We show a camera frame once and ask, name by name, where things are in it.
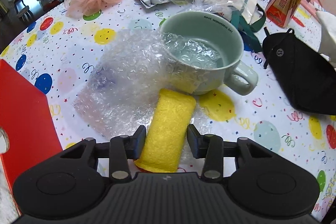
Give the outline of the yellow sponge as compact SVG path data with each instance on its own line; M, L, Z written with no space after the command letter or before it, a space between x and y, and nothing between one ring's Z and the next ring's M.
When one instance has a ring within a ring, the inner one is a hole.
M134 163L153 173L177 171L187 126L197 102L194 97L169 89L159 91L159 100L147 132L141 156Z

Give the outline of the clear bubble wrap sheet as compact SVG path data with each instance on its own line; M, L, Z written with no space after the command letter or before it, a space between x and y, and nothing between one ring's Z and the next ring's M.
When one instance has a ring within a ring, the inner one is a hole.
M160 32L120 31L73 106L103 137L130 135L139 125L150 125L161 89L189 94L171 84L172 71Z

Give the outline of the Christmas tree tote bag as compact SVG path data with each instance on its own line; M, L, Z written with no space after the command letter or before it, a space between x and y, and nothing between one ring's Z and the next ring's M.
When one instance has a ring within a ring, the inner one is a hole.
M207 9L228 20L240 32L249 49L256 53L262 51L255 34L264 27L266 15L257 0L214 0Z

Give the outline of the pale green ceramic mug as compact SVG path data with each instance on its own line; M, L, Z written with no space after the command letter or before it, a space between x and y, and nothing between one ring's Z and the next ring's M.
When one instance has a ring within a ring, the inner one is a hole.
M257 85L257 73L242 62L244 43L238 30L222 17L205 11L185 11L159 28L173 65L171 84L202 95L222 85L246 96Z

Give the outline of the red and white cardboard box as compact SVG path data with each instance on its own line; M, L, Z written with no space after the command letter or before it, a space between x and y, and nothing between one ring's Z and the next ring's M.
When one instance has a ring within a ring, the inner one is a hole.
M9 141L1 161L10 189L24 171L62 151L47 97L3 59L1 128Z

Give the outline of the balloon print tablecloth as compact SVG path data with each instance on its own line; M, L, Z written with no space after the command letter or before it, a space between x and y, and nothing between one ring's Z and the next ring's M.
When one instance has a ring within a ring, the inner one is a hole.
M75 111L75 98L118 31L155 30L180 10L172 3L146 9L139 0L122 0L94 16L74 20L60 5L22 31L1 58L30 85L46 88L56 147L68 148L85 137L102 141L104 135ZM258 74L258 85L247 96L223 86L220 93L206 97L211 111L216 110L215 101L225 106L220 120L209 120L210 131L226 140L255 139L309 170L321 186L312 214L323 219L335 198L335 117L292 108L271 69L264 69L261 53L246 50L243 61Z

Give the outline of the white paper tissue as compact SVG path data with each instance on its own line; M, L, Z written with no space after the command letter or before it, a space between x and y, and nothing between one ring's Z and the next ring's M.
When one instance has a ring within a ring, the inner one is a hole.
M335 68L336 63L336 16L327 11L317 11L321 24L321 43L318 53L329 57L329 63Z

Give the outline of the small round wooden stool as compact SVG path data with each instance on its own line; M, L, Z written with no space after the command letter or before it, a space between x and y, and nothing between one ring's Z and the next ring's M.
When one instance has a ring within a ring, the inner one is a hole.
M30 7L29 6L25 6L23 9L21 9L18 13L17 13L17 18L25 23L25 22L30 22L34 19L34 15L33 13L30 11Z

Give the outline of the pink cloth on table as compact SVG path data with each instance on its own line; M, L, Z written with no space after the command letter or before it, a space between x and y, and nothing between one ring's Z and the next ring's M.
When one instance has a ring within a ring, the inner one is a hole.
M320 0L301 0L301 5L315 18L317 19L316 12L324 11Z

